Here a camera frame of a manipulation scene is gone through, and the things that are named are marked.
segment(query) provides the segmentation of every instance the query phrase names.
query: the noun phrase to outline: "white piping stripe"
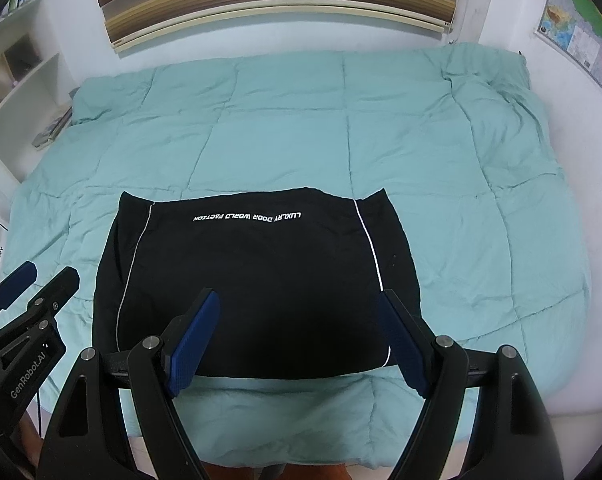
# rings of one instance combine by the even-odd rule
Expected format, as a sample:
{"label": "white piping stripe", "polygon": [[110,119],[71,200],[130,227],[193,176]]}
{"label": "white piping stripe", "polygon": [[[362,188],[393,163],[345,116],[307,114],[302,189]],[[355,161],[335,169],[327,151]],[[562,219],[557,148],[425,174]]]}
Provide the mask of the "white piping stripe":
{"label": "white piping stripe", "polygon": [[366,227],[366,223],[363,221],[363,218],[361,217],[361,213],[359,211],[359,204],[357,204],[357,201],[352,199],[354,201],[354,207],[357,209],[357,215],[359,216],[359,220],[361,221],[361,225],[363,226],[363,230],[366,233],[367,236],[367,241],[370,244],[370,249],[372,249],[372,257],[375,259],[375,267],[377,268],[377,278],[379,278],[379,287],[381,288],[380,292],[383,290],[383,280],[381,280],[381,271],[379,270],[379,261],[377,261],[377,253],[375,252],[375,247],[374,244],[372,243],[372,238],[370,238],[370,233],[367,232],[367,227]]}
{"label": "white piping stripe", "polygon": [[[370,249],[372,249],[372,257],[375,260],[375,267],[377,268],[377,278],[379,279],[379,287],[380,287],[380,292],[383,292],[383,280],[381,279],[381,270],[379,269],[379,261],[377,260],[377,252],[375,251],[375,246],[372,243],[372,237],[370,236],[370,233],[367,231],[367,227],[366,227],[366,223],[363,221],[363,217],[361,216],[361,212],[359,211],[359,204],[357,204],[357,201],[352,199],[354,201],[354,207],[357,210],[357,215],[359,216],[359,220],[361,221],[361,225],[363,226],[363,231],[366,233],[367,236],[367,241],[370,244]],[[390,354],[392,353],[392,349],[388,346],[387,348],[387,357],[385,359],[385,363],[383,363],[382,368],[388,364],[388,362],[390,361]]]}
{"label": "white piping stripe", "polygon": [[383,363],[383,366],[385,366],[386,364],[388,364],[388,362],[390,361],[390,354],[392,353],[392,349],[390,347],[387,348],[387,357],[385,359],[385,363]]}
{"label": "white piping stripe", "polygon": [[126,280],[126,286],[123,289],[123,296],[121,297],[121,303],[119,304],[119,309],[117,311],[117,324],[114,329],[114,336],[115,336],[115,339],[117,340],[117,350],[119,352],[121,352],[121,348],[119,348],[119,316],[121,315],[121,307],[123,306],[123,300],[126,299],[126,292],[128,291],[128,285],[130,284],[130,276],[132,275],[132,267],[135,264],[135,258],[137,256],[137,249],[139,249],[139,242],[141,241],[141,238],[143,238],[143,235],[146,232],[146,229],[148,228],[148,224],[150,223],[150,216],[152,215],[152,206],[153,205],[155,205],[154,202],[152,204],[150,204],[150,209],[148,209],[148,218],[146,219],[146,225],[144,226],[143,231],[139,235],[139,240],[137,240],[137,245],[135,245],[135,251],[132,253],[132,261],[130,262],[130,270],[128,271],[128,278]]}

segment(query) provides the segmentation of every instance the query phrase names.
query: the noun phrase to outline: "black shorts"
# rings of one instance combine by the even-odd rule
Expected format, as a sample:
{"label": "black shorts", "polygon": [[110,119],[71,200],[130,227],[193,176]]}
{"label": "black shorts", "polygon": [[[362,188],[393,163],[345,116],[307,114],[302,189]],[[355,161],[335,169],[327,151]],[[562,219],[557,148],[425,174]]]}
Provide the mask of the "black shorts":
{"label": "black shorts", "polygon": [[393,364],[377,323],[392,288],[420,315],[405,234],[385,190],[364,200],[302,188],[180,202],[121,195],[97,273],[93,344],[160,335],[201,288],[221,318],[197,373],[333,377]]}

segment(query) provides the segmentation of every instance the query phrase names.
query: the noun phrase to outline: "white shelf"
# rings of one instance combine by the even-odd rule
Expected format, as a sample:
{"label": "white shelf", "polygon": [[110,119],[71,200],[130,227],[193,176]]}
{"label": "white shelf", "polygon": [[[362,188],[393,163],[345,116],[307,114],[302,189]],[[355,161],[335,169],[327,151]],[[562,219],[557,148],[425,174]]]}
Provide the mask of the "white shelf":
{"label": "white shelf", "polygon": [[0,20],[0,55],[27,34],[43,0],[30,0]]}
{"label": "white shelf", "polygon": [[33,12],[40,2],[41,0],[28,0],[21,7],[17,7],[9,14],[6,14],[0,19],[0,30],[3,27],[10,27],[12,23],[25,16],[28,12]]}
{"label": "white shelf", "polygon": [[60,53],[48,3],[30,0],[0,20],[0,58],[28,35],[43,59],[0,102],[0,214],[5,218],[19,183],[46,151],[35,150],[32,141],[76,86]]}
{"label": "white shelf", "polygon": [[58,104],[54,97],[59,54],[43,60],[0,103],[0,159],[22,182],[43,156],[31,145]]}

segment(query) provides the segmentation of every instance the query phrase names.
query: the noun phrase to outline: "bed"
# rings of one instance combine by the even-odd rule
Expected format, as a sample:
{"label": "bed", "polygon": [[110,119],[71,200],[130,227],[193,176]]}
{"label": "bed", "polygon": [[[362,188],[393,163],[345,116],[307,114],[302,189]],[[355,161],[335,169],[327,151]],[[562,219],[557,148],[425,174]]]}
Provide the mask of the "bed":
{"label": "bed", "polygon": [[[523,56],[475,44],[212,59],[86,81],[73,126],[21,185],[4,272],[39,270],[7,322],[64,266],[68,352],[51,411],[91,343],[96,269],[123,191],[155,201],[385,188],[411,245],[423,316],[464,346],[515,346],[544,394],[569,378],[589,271],[578,213]],[[396,367],[326,380],[196,377],[175,400],[195,449],[227,466],[394,465],[421,408]],[[469,390],[458,437],[470,431]],[[139,434],[129,397],[128,433]]]}

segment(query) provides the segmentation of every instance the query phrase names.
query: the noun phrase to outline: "map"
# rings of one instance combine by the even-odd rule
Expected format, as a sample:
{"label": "map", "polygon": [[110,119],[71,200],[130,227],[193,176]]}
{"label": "map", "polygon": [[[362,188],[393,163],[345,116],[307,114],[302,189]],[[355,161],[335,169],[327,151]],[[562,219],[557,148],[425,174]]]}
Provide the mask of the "map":
{"label": "map", "polygon": [[592,0],[547,0],[538,33],[583,67],[602,88],[602,15]]}

